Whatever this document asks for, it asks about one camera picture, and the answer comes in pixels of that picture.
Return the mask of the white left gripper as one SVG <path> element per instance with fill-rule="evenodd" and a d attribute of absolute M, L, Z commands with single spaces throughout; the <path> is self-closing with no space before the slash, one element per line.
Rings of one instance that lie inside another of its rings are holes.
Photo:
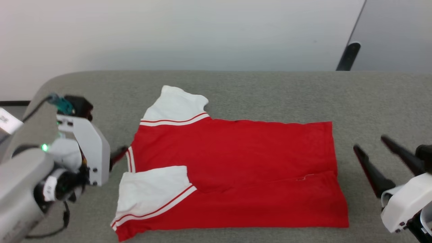
<path fill-rule="evenodd" d="M 91 121 L 82 117 L 57 115 L 60 136 L 48 147 L 55 162 L 72 172 L 88 168 L 87 180 L 92 186 L 102 186 L 109 179 L 110 169 L 128 151 L 120 146 L 110 154 L 110 145 Z"/>

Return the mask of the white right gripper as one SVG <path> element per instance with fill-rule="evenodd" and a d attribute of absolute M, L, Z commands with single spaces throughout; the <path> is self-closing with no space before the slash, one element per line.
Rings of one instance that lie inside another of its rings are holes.
<path fill-rule="evenodd" d="M 419 214 L 420 232 L 431 234 L 431 174 L 426 173 L 424 162 L 420 158 L 387 135 L 381 135 L 381 141 L 390 152 L 400 157 L 416 176 L 404 185 L 396 186 L 370 162 L 369 156 L 359 145 L 353 146 L 353 151 L 375 196 L 381 198 L 381 219 L 385 228 L 391 233 L 401 231 L 408 226 L 409 220 L 414 222 L 415 216 Z"/>

